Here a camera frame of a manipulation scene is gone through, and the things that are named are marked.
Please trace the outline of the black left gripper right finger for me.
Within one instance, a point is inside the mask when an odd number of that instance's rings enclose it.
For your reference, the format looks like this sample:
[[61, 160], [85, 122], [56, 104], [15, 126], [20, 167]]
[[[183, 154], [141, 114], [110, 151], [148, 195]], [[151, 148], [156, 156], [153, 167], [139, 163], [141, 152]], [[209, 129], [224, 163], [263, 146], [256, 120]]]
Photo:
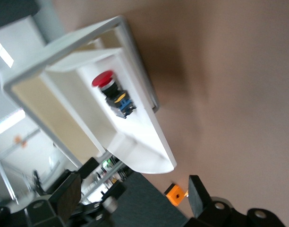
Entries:
[[247, 214], [238, 212], [220, 197], [211, 197], [197, 175], [189, 176], [188, 201], [193, 217], [188, 227], [283, 227], [283, 222], [271, 211], [251, 208]]

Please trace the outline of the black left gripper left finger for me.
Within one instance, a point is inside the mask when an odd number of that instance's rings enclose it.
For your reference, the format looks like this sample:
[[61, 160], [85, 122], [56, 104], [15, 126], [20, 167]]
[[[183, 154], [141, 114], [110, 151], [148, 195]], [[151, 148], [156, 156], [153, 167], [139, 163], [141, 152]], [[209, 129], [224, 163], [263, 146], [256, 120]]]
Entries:
[[65, 227], [81, 199], [81, 176], [71, 173], [52, 193], [18, 212], [0, 207], [0, 227]]

